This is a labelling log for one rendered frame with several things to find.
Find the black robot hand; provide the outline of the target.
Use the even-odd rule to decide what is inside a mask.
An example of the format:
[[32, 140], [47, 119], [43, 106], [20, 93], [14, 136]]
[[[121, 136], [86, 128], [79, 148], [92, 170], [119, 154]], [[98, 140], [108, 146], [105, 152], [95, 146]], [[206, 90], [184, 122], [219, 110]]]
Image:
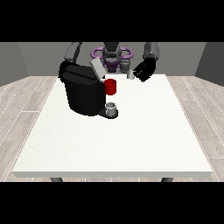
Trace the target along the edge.
[[147, 81], [156, 70], [156, 60], [147, 58], [141, 62], [134, 70], [133, 74], [141, 81]]
[[65, 72], [65, 69], [70, 66], [71, 63], [69, 61], [63, 61], [60, 65], [59, 65], [59, 76], [58, 78], [61, 80], [61, 82], [63, 82], [63, 73]]

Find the black coffee machine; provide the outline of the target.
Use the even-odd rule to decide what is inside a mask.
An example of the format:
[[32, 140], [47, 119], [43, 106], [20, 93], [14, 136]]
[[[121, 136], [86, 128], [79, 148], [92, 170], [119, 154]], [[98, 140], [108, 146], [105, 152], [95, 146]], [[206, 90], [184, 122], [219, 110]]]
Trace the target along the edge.
[[105, 84], [97, 79], [91, 66], [70, 65], [62, 74], [66, 96], [71, 110], [83, 116], [118, 117], [106, 109]]

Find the pale grey machine lid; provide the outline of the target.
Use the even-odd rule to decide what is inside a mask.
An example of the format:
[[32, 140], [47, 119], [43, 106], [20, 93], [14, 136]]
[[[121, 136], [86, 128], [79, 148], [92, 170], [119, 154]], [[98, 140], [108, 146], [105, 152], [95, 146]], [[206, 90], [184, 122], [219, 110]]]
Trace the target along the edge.
[[101, 80], [106, 75], [107, 72], [99, 58], [92, 59], [89, 64], [94, 69], [94, 72], [99, 80]]

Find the red pod holder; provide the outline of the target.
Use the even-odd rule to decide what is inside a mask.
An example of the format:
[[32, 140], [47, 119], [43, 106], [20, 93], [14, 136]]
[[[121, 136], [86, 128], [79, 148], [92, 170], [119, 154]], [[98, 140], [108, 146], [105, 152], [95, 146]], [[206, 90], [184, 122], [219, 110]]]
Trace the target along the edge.
[[104, 81], [104, 85], [105, 85], [105, 94], [106, 95], [114, 95], [116, 93], [116, 80], [106, 79]]

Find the small grey cup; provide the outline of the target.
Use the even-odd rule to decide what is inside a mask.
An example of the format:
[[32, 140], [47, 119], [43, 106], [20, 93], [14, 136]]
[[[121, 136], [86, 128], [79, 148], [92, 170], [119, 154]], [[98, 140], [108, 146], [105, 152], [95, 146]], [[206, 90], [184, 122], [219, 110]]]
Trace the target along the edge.
[[108, 102], [105, 105], [105, 109], [107, 116], [114, 116], [116, 114], [116, 105], [113, 102]]

